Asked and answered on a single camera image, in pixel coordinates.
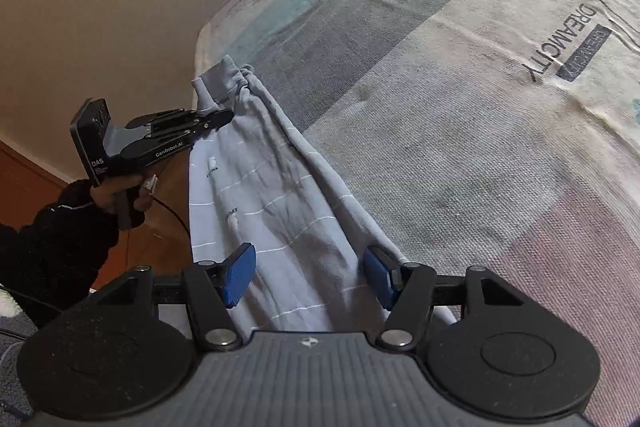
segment black cable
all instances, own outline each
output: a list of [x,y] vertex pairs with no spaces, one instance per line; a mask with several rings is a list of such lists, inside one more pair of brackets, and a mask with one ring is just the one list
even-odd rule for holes
[[13,337],[19,341],[25,341],[28,339],[27,335],[23,335],[22,333],[18,333],[17,331],[5,330],[4,328],[0,328],[0,334],[6,335],[8,337]]
[[166,208],[169,212],[171,212],[172,214],[174,214],[175,218],[180,221],[180,224],[182,225],[182,227],[184,228],[184,231],[187,233],[187,235],[189,236],[189,239],[191,239],[191,233],[189,232],[189,229],[187,227],[187,225],[185,225],[184,221],[182,220],[182,218],[180,216],[178,216],[178,214],[176,214],[175,210],[172,209],[168,204],[162,203],[162,201],[160,201],[158,198],[156,198],[154,196],[154,201],[156,203],[161,204],[162,206],[164,206],[164,208]]
[[129,232],[127,232],[127,248],[125,249],[126,252],[126,259],[125,259],[125,267],[127,268],[127,270],[130,268],[129,266],[129,239],[131,238],[131,231],[129,230]]
[[18,420],[21,420],[23,422],[26,422],[28,419],[31,418],[31,415],[25,412],[22,412],[20,409],[17,409],[16,407],[14,407],[8,402],[5,402],[5,400],[1,398],[0,398],[0,409],[3,409],[5,412],[9,413],[11,416],[15,416]]
[[27,295],[26,293],[18,292],[18,290],[14,290],[12,288],[8,288],[4,284],[0,284],[0,290],[4,290],[7,293],[15,293],[16,295],[19,295],[20,297],[24,297],[25,299],[29,299],[30,301],[33,301],[33,302],[35,302],[37,304],[41,304],[43,306],[46,306],[47,308],[51,308],[52,310],[55,310],[58,313],[62,313],[62,310],[60,308],[56,308],[53,304],[49,304],[49,303],[40,301],[40,300],[36,299],[35,297],[31,297],[31,295]]

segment black sleeve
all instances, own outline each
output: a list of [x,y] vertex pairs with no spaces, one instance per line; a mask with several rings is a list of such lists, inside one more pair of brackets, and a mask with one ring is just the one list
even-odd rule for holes
[[[88,180],[70,184],[33,224],[0,229],[0,283],[65,310],[84,299],[118,242],[118,220],[94,205]],[[14,295],[36,326],[58,313]]]

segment person's hand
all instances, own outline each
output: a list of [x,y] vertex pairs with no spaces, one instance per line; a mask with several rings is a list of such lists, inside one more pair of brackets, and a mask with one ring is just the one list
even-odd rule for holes
[[[107,178],[99,187],[91,187],[90,193],[95,205],[109,214],[116,214],[116,193],[140,185],[144,180],[142,174],[128,174],[116,178]],[[148,188],[140,187],[138,199],[133,208],[145,212],[154,202],[154,195]]]

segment metal screw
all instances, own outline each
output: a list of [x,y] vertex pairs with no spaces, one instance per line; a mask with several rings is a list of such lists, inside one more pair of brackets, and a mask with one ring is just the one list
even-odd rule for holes
[[406,346],[411,344],[413,339],[414,336],[404,330],[386,330],[380,335],[380,340],[389,346]]
[[231,330],[225,328],[218,328],[216,330],[207,331],[204,335],[204,339],[216,346],[228,346],[236,341],[238,336]]

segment white stripe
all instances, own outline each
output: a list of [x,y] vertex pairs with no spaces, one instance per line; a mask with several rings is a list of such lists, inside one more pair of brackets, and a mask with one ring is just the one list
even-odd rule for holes
[[201,245],[194,245],[191,248],[206,247],[207,245],[215,245],[215,243],[215,241],[213,243],[202,243]]
[[353,198],[355,199],[356,196],[352,196],[351,194],[343,194],[338,198],[338,201],[336,201],[334,204],[331,205],[331,209],[333,210],[336,206],[338,206],[340,204],[340,200],[342,198]]
[[[228,129],[228,128],[230,128],[230,127],[231,127],[231,124],[227,124],[227,125],[225,125],[222,129],[220,129],[220,131],[225,130],[225,129]],[[237,124],[237,125],[236,125],[236,129],[237,129],[237,131],[238,131],[238,134],[243,133],[243,132],[244,132],[244,133],[247,133],[247,134],[252,134],[256,129],[260,129],[260,127],[262,127],[262,124],[261,124],[261,123],[259,123],[258,125],[254,125],[254,126],[253,126],[253,127],[251,127],[249,130],[246,130],[245,128],[240,127],[240,124]]]
[[80,210],[81,208],[86,208],[88,206],[91,206],[92,204],[94,204],[93,201],[91,203],[81,204],[80,206],[66,206],[66,204],[59,204],[58,208],[68,208],[69,210]]
[[[218,140],[207,140],[207,139],[203,138],[202,141],[205,141],[205,142],[217,142]],[[238,143],[236,143],[236,145],[241,145],[243,143],[244,143],[244,140],[239,141]]]
[[271,203],[274,203],[275,201],[281,200],[282,198],[284,198],[287,194],[289,194],[290,192],[296,190],[296,187],[300,184],[300,182],[302,180],[304,180],[305,178],[311,178],[311,174],[307,174],[306,176],[302,176],[302,178],[300,178],[294,185],[293,187],[291,187],[289,190],[287,190],[287,192],[284,192],[283,195],[278,196],[277,198],[275,198],[274,200],[271,200],[269,203],[265,204],[265,206],[263,206],[260,210],[256,211],[256,212],[246,212],[244,213],[245,216],[255,216],[255,214],[260,214],[265,208],[267,208]]
[[[290,144],[290,142],[284,142],[284,143],[281,143],[280,145],[278,145],[278,146],[276,147],[276,149],[279,149],[280,147],[283,147],[283,146],[285,146],[285,145],[289,145],[289,144]],[[253,173],[254,173],[255,171],[257,171],[260,167],[262,167],[265,163],[269,162],[269,160],[270,160],[271,158],[273,158],[275,155],[276,155],[276,153],[273,153],[271,156],[268,156],[268,158],[267,158],[264,162],[262,162],[262,163],[258,164],[258,166],[257,166],[254,170],[249,171],[249,172],[247,172],[247,174],[245,174],[244,176],[242,176],[242,178],[240,178],[240,181],[239,181],[239,182],[236,182],[236,183],[234,183],[234,184],[232,184],[232,185],[229,185],[228,187],[225,187],[225,188],[220,188],[220,190],[219,190],[218,192],[216,192],[216,196],[217,196],[217,195],[219,195],[219,194],[220,194],[220,192],[223,192],[224,190],[227,190],[228,188],[235,187],[236,185],[241,184],[241,183],[244,181],[244,179],[245,179],[249,174],[253,174]],[[191,202],[190,202],[189,204],[190,204],[191,206],[206,206],[206,205],[208,205],[208,204],[213,204],[213,203],[214,203],[213,201],[209,201],[209,203],[191,203]]]
[[216,105],[209,105],[209,107],[205,107],[204,109],[199,109],[198,111],[199,112],[205,112],[205,111],[208,111],[209,109],[213,109],[214,107],[216,107]]
[[[344,288],[344,289],[340,290],[340,293],[345,293],[345,292],[347,292],[347,291],[355,290],[355,289],[357,289],[357,288],[364,288],[364,287],[366,287],[366,286],[368,286],[368,284],[358,284],[357,286],[349,286],[348,288]],[[279,314],[277,314],[277,315],[273,315],[273,317],[270,317],[270,320],[271,320],[271,321],[273,321],[273,320],[275,320],[275,319],[277,319],[277,318],[279,318],[279,317],[282,317],[283,315],[289,315],[290,313],[294,313],[294,312],[301,312],[301,311],[304,311],[304,310],[311,310],[311,309],[313,309],[313,308],[321,308],[322,306],[326,306],[326,303],[322,303],[322,304],[313,304],[313,305],[311,305],[311,306],[302,306],[302,307],[300,307],[300,308],[295,308],[295,309],[292,309],[292,310],[288,310],[288,311],[286,311],[286,312],[279,313]],[[263,327],[265,327],[266,325],[267,325],[267,324],[263,324],[263,325],[261,325],[261,326],[254,326],[254,327],[252,327],[251,329],[252,329],[252,330],[259,330],[260,328],[263,328]]]
[[[279,149],[280,147],[283,147],[283,146],[285,146],[285,145],[289,145],[289,142],[281,143],[280,145],[278,145],[278,146],[276,147],[276,149]],[[220,190],[219,190],[218,192],[216,192],[216,195],[220,194],[220,192],[223,192],[224,190],[227,190],[228,188],[235,187],[236,185],[241,184],[247,176],[249,176],[250,174],[253,174],[253,173],[254,173],[255,171],[257,171],[260,167],[262,167],[265,163],[268,163],[268,162],[269,162],[269,160],[271,160],[271,158],[275,157],[275,155],[276,155],[276,153],[273,153],[273,154],[272,154],[272,155],[270,155],[270,156],[269,156],[269,157],[268,157],[264,162],[262,162],[262,163],[258,164],[258,166],[257,166],[254,170],[247,172],[247,174],[245,174],[244,176],[242,176],[242,178],[240,178],[240,181],[238,181],[238,182],[236,182],[236,183],[234,183],[234,184],[232,184],[232,185],[229,185],[228,187],[220,188]]]
[[306,229],[308,229],[312,224],[314,224],[316,221],[320,221],[321,219],[335,219],[336,221],[338,220],[337,217],[335,217],[335,216],[318,217],[318,219],[314,219],[313,221],[311,221],[311,223],[306,225],[306,227],[304,229],[302,229],[300,231],[300,233],[296,237],[291,239],[291,241],[289,241],[284,247],[271,248],[270,250],[257,250],[255,253],[266,253],[266,252],[275,252],[275,251],[278,251],[278,250],[284,250],[285,248],[289,247],[291,245],[291,243],[293,243],[297,238],[299,238],[305,232]]
[[254,136],[254,138],[257,138],[257,136],[255,136],[254,131],[257,129],[260,129],[261,127],[265,127],[263,124],[259,123],[258,125],[254,125],[253,127],[251,127],[251,129],[246,130],[246,129],[238,129],[238,134],[240,134],[240,132],[245,132],[247,134],[250,134],[252,136]]

